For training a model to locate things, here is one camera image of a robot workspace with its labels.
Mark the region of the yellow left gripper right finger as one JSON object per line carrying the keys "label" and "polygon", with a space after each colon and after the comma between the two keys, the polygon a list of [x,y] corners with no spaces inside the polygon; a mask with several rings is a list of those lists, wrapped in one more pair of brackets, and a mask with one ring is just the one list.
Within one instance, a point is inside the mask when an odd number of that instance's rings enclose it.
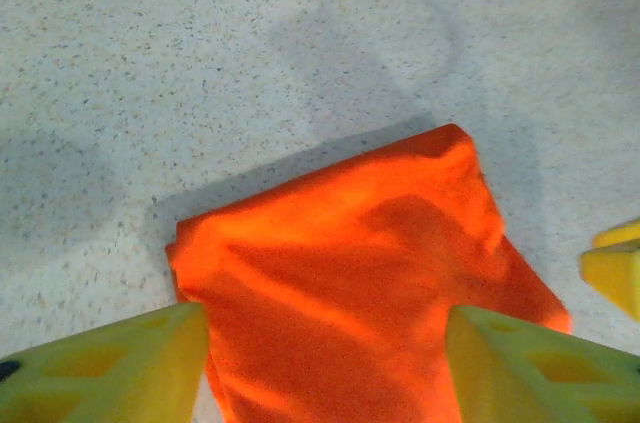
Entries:
{"label": "yellow left gripper right finger", "polygon": [[464,422],[639,420],[634,354],[458,305],[448,316],[446,355]]}

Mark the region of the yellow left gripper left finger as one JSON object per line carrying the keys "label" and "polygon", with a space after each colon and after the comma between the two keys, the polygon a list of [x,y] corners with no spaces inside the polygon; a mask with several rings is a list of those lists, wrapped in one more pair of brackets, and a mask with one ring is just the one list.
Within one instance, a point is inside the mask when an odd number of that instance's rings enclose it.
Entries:
{"label": "yellow left gripper left finger", "polygon": [[4,422],[188,422],[206,313],[178,303],[1,360]]}

